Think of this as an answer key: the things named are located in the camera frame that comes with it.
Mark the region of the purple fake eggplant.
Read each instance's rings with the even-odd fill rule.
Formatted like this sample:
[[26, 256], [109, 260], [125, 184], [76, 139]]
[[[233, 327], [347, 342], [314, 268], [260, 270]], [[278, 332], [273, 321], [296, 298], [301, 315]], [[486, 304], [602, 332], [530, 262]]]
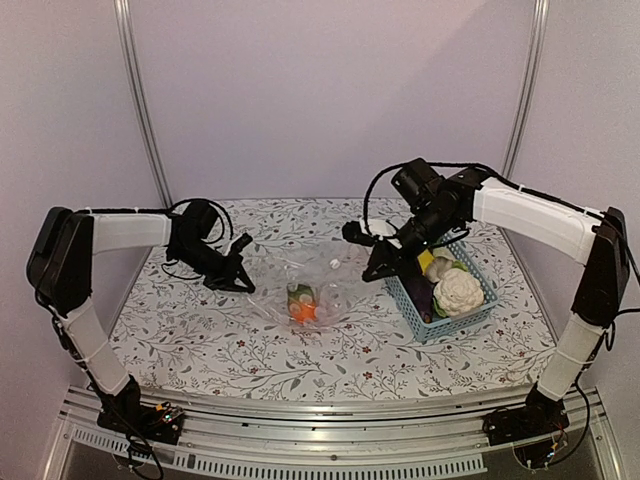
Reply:
[[424, 276], [405, 276], [400, 280], [419, 318], [425, 324], [431, 323], [434, 316], [434, 285]]

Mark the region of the white fake garlic bulb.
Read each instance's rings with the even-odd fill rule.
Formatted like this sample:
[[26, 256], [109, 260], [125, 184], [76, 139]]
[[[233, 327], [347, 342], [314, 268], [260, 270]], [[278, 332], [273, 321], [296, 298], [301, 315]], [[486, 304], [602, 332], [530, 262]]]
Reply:
[[440, 282], [444, 275], [452, 270], [458, 269], [467, 271], [467, 266], [459, 260], [452, 260], [447, 257], [435, 257], [425, 270], [425, 277], [433, 284]]

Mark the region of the clear zip top bag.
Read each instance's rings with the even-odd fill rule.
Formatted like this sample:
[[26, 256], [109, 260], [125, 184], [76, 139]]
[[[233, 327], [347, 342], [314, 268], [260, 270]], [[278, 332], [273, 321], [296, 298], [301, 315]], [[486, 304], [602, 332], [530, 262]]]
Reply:
[[362, 280], [369, 252], [344, 241], [283, 250], [247, 261], [256, 291], [249, 308], [282, 326], [317, 331], [337, 325], [376, 296]]

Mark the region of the white fake cauliflower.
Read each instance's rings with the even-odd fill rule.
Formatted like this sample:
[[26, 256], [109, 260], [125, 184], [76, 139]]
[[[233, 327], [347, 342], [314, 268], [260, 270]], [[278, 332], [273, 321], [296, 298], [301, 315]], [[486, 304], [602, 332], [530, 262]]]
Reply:
[[485, 297], [477, 278], [467, 271], [452, 269], [436, 284], [433, 299], [441, 317], [456, 317], [480, 307]]

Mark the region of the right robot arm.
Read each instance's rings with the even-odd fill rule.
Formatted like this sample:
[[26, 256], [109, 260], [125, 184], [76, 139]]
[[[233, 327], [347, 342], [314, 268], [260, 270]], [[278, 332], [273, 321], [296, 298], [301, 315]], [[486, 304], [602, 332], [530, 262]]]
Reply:
[[385, 168], [409, 207], [399, 228], [370, 218], [364, 206], [356, 229], [369, 241], [363, 275], [374, 281], [417, 266], [417, 256], [452, 230], [480, 222], [527, 239], [573, 267], [576, 287], [557, 346], [517, 415], [517, 427], [537, 436], [552, 424], [562, 400], [603, 347], [637, 268], [628, 249], [624, 214], [578, 206], [517, 185], [487, 165], [457, 163], [453, 174], [423, 158]]

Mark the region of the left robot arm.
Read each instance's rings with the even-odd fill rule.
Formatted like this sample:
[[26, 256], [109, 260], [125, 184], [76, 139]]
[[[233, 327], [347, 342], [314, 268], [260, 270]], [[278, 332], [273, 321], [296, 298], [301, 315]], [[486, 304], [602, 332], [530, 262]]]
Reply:
[[217, 202], [190, 198], [167, 209], [53, 207], [26, 266], [36, 303], [49, 312], [62, 347], [84, 370], [111, 419], [128, 434], [148, 426], [140, 387], [113, 350], [94, 304], [97, 257], [116, 251], [164, 248], [212, 291], [251, 294], [243, 265], [248, 234], [234, 232]]

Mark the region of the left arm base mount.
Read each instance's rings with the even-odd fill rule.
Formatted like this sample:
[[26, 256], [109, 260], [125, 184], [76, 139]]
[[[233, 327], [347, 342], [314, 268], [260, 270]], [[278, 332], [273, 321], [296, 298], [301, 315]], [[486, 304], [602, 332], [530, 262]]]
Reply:
[[170, 402], [146, 406], [138, 401], [131, 405], [110, 401], [103, 404], [97, 425], [106, 430], [143, 437], [147, 441], [176, 445], [184, 420], [184, 409]]

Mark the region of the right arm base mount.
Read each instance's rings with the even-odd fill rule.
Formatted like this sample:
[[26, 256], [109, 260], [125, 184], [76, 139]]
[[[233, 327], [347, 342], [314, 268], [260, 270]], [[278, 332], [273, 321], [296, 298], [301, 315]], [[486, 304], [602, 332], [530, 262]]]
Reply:
[[509, 444], [565, 430], [569, 419], [564, 404], [545, 407], [499, 407], [482, 418], [482, 431], [491, 446]]

